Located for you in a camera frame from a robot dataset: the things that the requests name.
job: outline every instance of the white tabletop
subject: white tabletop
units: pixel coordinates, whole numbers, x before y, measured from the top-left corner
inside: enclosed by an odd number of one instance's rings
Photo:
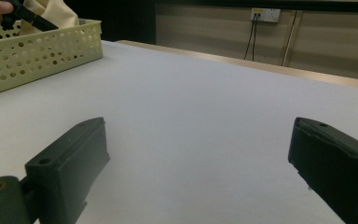
[[[358,88],[103,42],[104,58],[0,93],[0,175],[86,119],[111,161],[78,223],[342,223],[287,161],[296,117],[358,139]]]

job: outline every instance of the power cable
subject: power cable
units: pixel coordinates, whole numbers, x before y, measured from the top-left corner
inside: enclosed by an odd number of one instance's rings
[[[249,35],[248,47],[246,47],[245,57],[243,57],[244,60],[246,60],[246,55],[248,54],[248,49],[249,49],[249,46],[250,46],[251,41],[252,41],[252,33],[253,33],[253,27],[255,25],[255,18],[256,18],[256,14],[254,14],[254,18],[252,20],[251,34]]]

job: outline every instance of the electrical outlet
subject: electrical outlet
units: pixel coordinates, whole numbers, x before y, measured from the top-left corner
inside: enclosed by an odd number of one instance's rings
[[[252,7],[251,21],[255,20],[257,15],[258,15],[257,20],[263,21],[265,12],[266,10],[264,8]]]
[[[263,21],[278,22],[280,14],[280,9],[266,8]]]

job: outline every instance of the black cable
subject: black cable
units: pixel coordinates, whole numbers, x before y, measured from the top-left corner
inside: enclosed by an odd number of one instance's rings
[[[255,18],[255,34],[257,32],[257,20],[258,20],[258,17],[260,16],[260,14],[257,14],[256,18]],[[253,48],[252,48],[252,62],[255,61],[255,37],[254,37],[254,45],[253,45]]]
[[[244,60],[246,60],[246,55],[248,54],[249,45],[251,44],[253,27],[255,25],[255,18],[256,18],[256,14],[254,14],[254,18],[252,20],[251,34],[249,35],[248,47],[246,47],[245,57],[243,57]]]

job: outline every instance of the wall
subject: wall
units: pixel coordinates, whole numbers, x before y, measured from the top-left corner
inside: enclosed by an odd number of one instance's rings
[[[250,8],[157,4],[157,44],[243,59],[250,14]],[[278,23],[257,24],[255,61],[358,78],[358,14],[282,10]]]

